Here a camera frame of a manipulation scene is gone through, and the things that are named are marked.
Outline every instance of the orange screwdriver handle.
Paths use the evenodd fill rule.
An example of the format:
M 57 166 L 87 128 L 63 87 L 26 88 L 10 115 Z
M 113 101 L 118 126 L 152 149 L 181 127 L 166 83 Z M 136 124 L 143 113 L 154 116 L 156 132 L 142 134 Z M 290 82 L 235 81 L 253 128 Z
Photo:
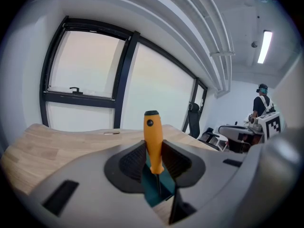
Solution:
M 143 135 L 147 144 L 148 154 L 151 162 L 152 174 L 161 174 L 162 166 L 162 125 L 157 111 L 147 111 L 144 114 Z

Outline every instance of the office chair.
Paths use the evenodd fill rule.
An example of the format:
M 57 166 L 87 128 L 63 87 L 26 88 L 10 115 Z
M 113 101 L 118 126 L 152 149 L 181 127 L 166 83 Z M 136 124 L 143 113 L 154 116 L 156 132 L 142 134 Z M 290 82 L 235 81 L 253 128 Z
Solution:
M 188 123 L 189 123 L 189 129 L 190 129 L 190 136 L 197 139 L 200 135 L 200 114 L 199 114 L 200 107 L 198 104 L 190 102 L 189 108 L 188 108 Z M 213 136 L 219 137 L 217 134 L 213 133 L 212 128 L 208 128 L 207 131 L 204 134 L 208 134 L 209 137 L 207 141 L 203 141 L 201 139 L 198 139 L 202 143 L 205 143 L 206 145 L 219 150 L 219 148 L 211 143 L 209 141 L 212 139 Z

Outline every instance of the person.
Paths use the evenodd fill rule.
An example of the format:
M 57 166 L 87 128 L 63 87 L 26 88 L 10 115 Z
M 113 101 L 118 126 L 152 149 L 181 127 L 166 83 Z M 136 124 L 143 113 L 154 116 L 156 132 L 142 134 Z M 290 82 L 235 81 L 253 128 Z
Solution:
M 272 100 L 267 96 L 268 87 L 265 84 L 260 84 L 256 90 L 259 93 L 253 102 L 252 118 L 265 115 L 269 112 L 275 112 Z

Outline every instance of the black shirt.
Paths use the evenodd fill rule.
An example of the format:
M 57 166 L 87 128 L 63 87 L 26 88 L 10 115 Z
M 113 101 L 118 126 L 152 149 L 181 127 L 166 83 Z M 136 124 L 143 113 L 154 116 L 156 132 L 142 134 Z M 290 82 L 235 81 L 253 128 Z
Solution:
M 270 99 L 267 95 L 264 95 L 265 101 L 267 106 L 269 106 L 269 102 Z M 263 114 L 263 112 L 265 111 L 265 106 L 263 104 L 263 101 L 261 100 L 261 98 L 258 96 L 255 98 L 254 102 L 253 102 L 253 110 L 257 111 L 257 116 L 261 116 Z

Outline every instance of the ceiling lamp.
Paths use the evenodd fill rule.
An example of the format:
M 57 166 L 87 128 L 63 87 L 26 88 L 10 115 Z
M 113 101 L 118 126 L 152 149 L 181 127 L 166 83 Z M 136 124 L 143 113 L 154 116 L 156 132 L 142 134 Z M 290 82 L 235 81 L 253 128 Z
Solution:
M 272 32 L 264 30 L 263 45 L 262 45 L 260 57 L 258 58 L 257 63 L 264 63 L 264 60 L 266 58 L 266 55 L 267 55 L 267 52 L 268 52 L 268 49 L 270 46 L 271 37 L 272 37 Z

